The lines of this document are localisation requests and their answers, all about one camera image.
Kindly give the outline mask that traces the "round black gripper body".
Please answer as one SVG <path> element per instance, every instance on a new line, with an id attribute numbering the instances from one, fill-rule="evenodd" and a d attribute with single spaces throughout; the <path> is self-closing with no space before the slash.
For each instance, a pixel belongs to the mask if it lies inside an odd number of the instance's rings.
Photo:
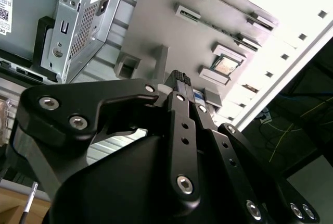
<path id="1" fill-rule="evenodd" d="M 50 223 L 235 223 L 219 169 L 195 138 L 144 137 L 71 176 Z"/>

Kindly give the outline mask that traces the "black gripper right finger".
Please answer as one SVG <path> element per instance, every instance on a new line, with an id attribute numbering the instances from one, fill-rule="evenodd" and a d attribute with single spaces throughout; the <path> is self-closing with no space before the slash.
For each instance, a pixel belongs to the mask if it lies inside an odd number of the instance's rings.
<path id="1" fill-rule="evenodd" d="M 211 182 L 221 179 L 222 193 L 215 197 L 224 223 L 319 223 L 314 207 L 279 172 L 264 161 L 254 146 L 233 125 L 217 127 L 206 108 L 194 100 L 191 80 L 184 75 L 190 114 L 203 138 L 210 160 Z"/>

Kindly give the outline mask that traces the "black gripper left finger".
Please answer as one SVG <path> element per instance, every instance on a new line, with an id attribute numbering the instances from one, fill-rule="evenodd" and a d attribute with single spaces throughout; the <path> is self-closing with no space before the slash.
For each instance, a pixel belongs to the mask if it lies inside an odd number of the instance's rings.
<path id="1" fill-rule="evenodd" d="M 14 148 L 48 196 L 74 174 L 144 137 L 196 139 L 184 73 L 162 93 L 143 79 L 35 86 L 21 96 Z"/>

